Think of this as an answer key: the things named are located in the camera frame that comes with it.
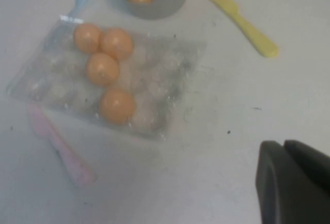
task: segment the white table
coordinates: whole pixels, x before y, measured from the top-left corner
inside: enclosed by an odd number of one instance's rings
[[[210,2],[188,0],[162,22],[184,36],[192,19],[208,47],[195,98],[167,141],[120,138],[48,112],[99,175],[76,189],[52,147],[31,132],[25,106],[4,94],[74,0],[0,0],[0,223],[260,223],[261,141],[298,139],[330,154],[330,0],[236,1],[280,53],[261,57]]]

